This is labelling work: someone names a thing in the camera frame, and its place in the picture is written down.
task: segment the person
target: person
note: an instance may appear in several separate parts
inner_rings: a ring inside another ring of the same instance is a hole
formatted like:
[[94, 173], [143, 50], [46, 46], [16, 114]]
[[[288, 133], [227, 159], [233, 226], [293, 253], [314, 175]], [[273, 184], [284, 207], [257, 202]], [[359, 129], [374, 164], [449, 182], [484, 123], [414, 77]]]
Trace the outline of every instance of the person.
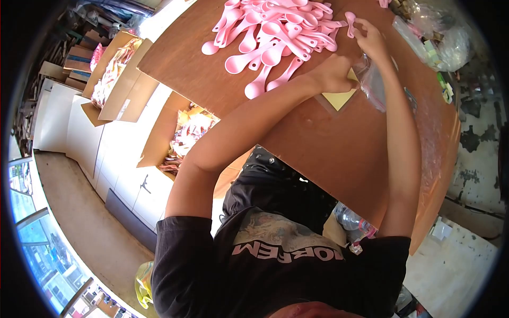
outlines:
[[[355, 22], [364, 30], [355, 29], [357, 43], [385, 86], [389, 201], [377, 237], [362, 240], [363, 252], [354, 255], [321, 236], [316, 224], [307, 226], [299, 207], [306, 188], [299, 190], [294, 171], [259, 147], [227, 192], [221, 227], [210, 234], [214, 186], [231, 162], [306, 99], [358, 87], [347, 79], [348, 58], [333, 54], [237, 107], [185, 157], [157, 223], [151, 282], [161, 317], [392, 316], [417, 210], [420, 143], [383, 36], [368, 21]], [[307, 216], [319, 214], [304, 206]]]

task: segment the shirt graphic print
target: shirt graphic print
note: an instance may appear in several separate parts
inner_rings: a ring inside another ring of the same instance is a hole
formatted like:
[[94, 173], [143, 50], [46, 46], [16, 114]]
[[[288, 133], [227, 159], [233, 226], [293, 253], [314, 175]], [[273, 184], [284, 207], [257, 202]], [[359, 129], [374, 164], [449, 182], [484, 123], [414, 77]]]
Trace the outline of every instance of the shirt graphic print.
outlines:
[[240, 225], [234, 239], [232, 255], [250, 253], [258, 259], [275, 258], [289, 264], [301, 257], [321, 261], [343, 260], [340, 247], [304, 225], [279, 214], [252, 209]]

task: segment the yellow plastic bag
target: yellow plastic bag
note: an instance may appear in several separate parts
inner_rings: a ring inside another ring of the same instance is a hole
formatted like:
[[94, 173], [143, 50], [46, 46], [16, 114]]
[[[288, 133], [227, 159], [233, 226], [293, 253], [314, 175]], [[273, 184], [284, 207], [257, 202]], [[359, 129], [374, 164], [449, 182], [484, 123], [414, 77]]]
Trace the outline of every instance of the yellow plastic bag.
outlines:
[[143, 263], [136, 272], [136, 279], [134, 280], [134, 290], [138, 297], [139, 304], [145, 308], [149, 308], [149, 303], [152, 301], [152, 289], [150, 286], [150, 278], [152, 277], [152, 269], [154, 262]]

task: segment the pile of packaged items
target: pile of packaged items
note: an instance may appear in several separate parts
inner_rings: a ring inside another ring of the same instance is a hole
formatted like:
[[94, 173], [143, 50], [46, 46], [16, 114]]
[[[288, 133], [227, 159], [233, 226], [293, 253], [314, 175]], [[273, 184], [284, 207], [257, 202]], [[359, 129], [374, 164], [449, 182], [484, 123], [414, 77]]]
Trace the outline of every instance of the pile of packaged items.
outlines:
[[106, 100], [108, 100], [108, 96], [113, 90], [113, 87], [115, 87], [115, 83], [117, 83], [127, 63], [141, 43], [142, 39], [140, 38], [132, 39], [126, 45], [119, 48], [113, 59], [109, 61], [102, 79], [94, 86], [94, 92], [92, 93], [92, 104], [98, 109], [102, 109]]
[[189, 110], [179, 110], [175, 136], [159, 169], [177, 175], [182, 160], [191, 147], [218, 122], [219, 118], [194, 103], [191, 103]]

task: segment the yellow paper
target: yellow paper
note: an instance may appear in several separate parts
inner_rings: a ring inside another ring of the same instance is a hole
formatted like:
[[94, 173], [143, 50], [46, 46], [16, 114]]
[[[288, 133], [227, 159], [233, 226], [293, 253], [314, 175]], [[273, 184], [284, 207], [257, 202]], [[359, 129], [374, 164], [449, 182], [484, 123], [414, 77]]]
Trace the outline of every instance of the yellow paper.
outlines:
[[[350, 68], [347, 78], [359, 81], [357, 79], [357, 76], [355, 76], [355, 73], [353, 72], [352, 68]], [[343, 107], [343, 105], [350, 99], [350, 97], [352, 97], [355, 91], [356, 89], [351, 89], [347, 93], [323, 93], [322, 95], [329, 101], [329, 103], [332, 105], [332, 107], [334, 107], [335, 110], [340, 110], [341, 107]]]

